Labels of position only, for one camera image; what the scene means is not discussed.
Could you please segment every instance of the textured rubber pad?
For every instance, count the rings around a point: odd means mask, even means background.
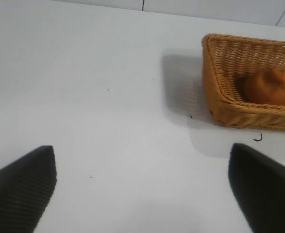
[[[42,146],[0,170],[0,233],[32,233],[56,186],[52,146]]]
[[[254,233],[285,233],[285,166],[246,145],[234,144],[229,181]]]

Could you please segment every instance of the brown bread roll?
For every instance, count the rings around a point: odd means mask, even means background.
[[[285,72],[278,66],[260,70],[246,80],[244,92],[252,103],[285,105]]]

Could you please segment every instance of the small black debris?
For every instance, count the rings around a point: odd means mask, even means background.
[[[261,142],[262,141],[262,134],[260,134],[260,139],[254,139],[256,142]]]

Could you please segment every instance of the basket rim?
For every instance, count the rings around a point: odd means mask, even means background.
[[[213,55],[210,51],[210,42],[212,40],[229,40],[229,41],[236,41],[239,43],[250,43],[250,44],[260,44],[260,45],[266,45],[266,46],[284,46],[285,47],[285,41],[277,41],[277,40],[269,40],[269,39],[260,39],[260,38],[251,38],[251,37],[245,37],[245,36],[236,36],[236,35],[228,35],[228,34],[217,34],[217,33],[210,33],[204,36],[202,39],[202,45],[203,48],[207,50],[208,56],[210,56],[210,61],[213,66],[213,70],[215,73],[215,77],[223,77],[223,75],[219,74],[218,68],[214,63]],[[225,99],[225,102],[228,104],[235,105],[234,108],[242,108],[243,112],[247,113],[254,113],[254,109],[258,109],[258,111],[262,111],[265,109],[266,113],[268,114],[269,110],[279,110],[279,114],[283,115],[285,114],[285,106],[284,105],[270,105],[270,104],[257,104],[257,103],[251,103],[251,102],[244,102],[244,101],[236,101],[234,98],[228,96],[224,93],[222,85],[219,83],[219,78],[215,78],[217,85],[220,89],[221,97]]]

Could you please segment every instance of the white tabletop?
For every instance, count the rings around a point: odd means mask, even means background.
[[[56,155],[36,233],[251,232],[229,186],[230,148],[285,165],[285,133],[212,121],[207,33],[285,40],[279,27],[0,0],[0,168],[40,145]]]

